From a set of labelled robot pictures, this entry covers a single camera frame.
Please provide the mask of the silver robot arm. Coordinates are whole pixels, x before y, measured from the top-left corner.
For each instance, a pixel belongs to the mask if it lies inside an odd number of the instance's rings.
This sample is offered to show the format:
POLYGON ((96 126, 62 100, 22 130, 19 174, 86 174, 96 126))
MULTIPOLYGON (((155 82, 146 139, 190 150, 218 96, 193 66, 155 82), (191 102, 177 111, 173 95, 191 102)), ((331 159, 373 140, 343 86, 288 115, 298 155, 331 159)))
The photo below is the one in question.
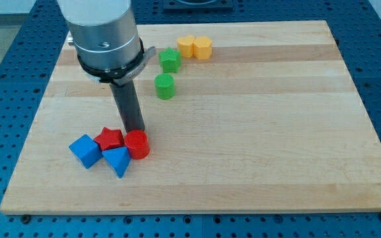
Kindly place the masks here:
POLYGON ((138 34, 131 0, 58 0, 81 67, 101 83, 123 85, 156 55, 138 34))

